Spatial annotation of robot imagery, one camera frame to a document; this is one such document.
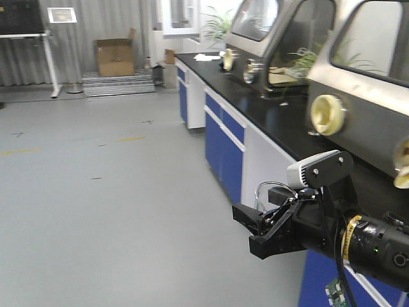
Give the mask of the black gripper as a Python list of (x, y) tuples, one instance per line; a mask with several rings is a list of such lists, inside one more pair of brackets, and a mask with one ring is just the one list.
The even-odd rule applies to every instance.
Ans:
[(296, 198), (265, 214), (242, 205), (232, 206), (233, 219), (251, 233), (250, 252), (260, 259), (311, 249), (334, 256), (342, 223), (353, 214), (353, 188), (305, 188)]

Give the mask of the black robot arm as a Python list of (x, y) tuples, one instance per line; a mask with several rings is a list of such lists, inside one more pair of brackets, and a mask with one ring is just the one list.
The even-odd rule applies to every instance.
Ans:
[(278, 207), (265, 212), (240, 203), (233, 219), (250, 231), (250, 252), (266, 259), (306, 249), (349, 265), (354, 272), (408, 291), (408, 227), (391, 213), (376, 219), (328, 189), (291, 193), (273, 187)]

